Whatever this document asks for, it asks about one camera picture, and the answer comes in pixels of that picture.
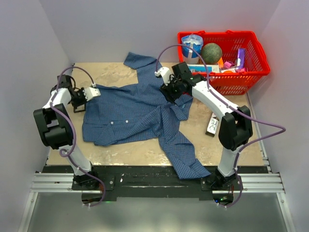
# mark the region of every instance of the gray wall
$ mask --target gray wall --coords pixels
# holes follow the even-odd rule
[[[275,172],[280,171],[298,232],[309,228],[309,2],[281,0],[260,38],[271,74],[250,92],[257,117],[287,127],[265,140]],[[263,135],[274,131],[261,126]]]
[[[32,112],[69,60],[37,0],[1,1],[0,24],[0,230],[14,232],[47,157]]]
[[[260,35],[280,0],[40,0],[70,61],[157,56],[186,30],[253,30]],[[178,61],[176,48],[163,61]]]

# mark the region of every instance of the dark blue garment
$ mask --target dark blue garment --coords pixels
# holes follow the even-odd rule
[[[137,70],[139,83],[97,85],[101,96],[86,104],[83,139],[109,146],[158,137],[180,179],[207,176],[210,173],[195,158],[193,144],[179,132],[180,121],[188,119],[192,97],[182,95],[177,104],[167,102],[159,91],[163,81],[154,75],[155,62],[129,53],[124,64]]]

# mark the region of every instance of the marble tabletop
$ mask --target marble tabletop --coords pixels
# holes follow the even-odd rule
[[[162,63],[163,66],[169,68],[173,64]],[[123,63],[76,63],[75,65],[86,69],[95,82],[100,85],[121,87],[138,82],[136,71]],[[89,77],[81,70],[74,69],[72,76],[76,80],[77,87],[88,87],[91,84]],[[248,105],[245,95],[227,96],[227,98],[239,106]],[[77,145],[94,165],[171,165],[156,138],[107,147],[84,142],[82,138],[84,112],[73,113],[71,105],[67,106],[67,111],[76,128]],[[217,129],[215,137],[205,135],[210,117],[211,110],[199,100],[194,99],[189,119],[180,123],[180,131],[193,143],[196,157],[203,165],[218,165],[222,152],[222,145],[218,139],[219,130]],[[255,127],[253,127],[253,137],[250,140],[255,138],[257,135]],[[57,151],[50,151],[47,165],[66,164],[68,164],[66,159],[60,157]],[[249,146],[242,152],[239,165],[264,165],[258,143]]]

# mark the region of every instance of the wooden tabletop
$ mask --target wooden tabletop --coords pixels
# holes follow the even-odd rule
[[[123,63],[76,63],[75,65],[86,69],[95,82],[100,85],[121,87],[138,82],[136,71]],[[162,65],[171,68],[174,63],[162,63]],[[72,76],[76,80],[77,87],[89,87],[91,84],[89,77],[81,70],[74,69]],[[239,106],[248,105],[245,95],[227,96],[227,98]],[[156,138],[107,147],[84,142],[82,138],[84,112],[73,113],[71,105],[67,106],[67,111],[76,129],[77,145],[94,165],[171,165]],[[180,123],[180,131],[193,143],[196,157],[203,165],[218,165],[222,152],[222,145],[218,139],[219,129],[217,129],[215,137],[205,135],[210,117],[211,110],[194,99],[189,119]],[[253,127],[251,140],[255,138],[257,135],[255,127]],[[66,159],[60,157],[57,151],[51,150],[47,164],[64,165],[68,163]],[[249,146],[241,153],[239,165],[263,165],[258,143]]]

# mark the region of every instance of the purple box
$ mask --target purple box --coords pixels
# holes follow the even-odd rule
[[[245,65],[245,48],[239,48],[236,60],[236,69],[242,69]]]

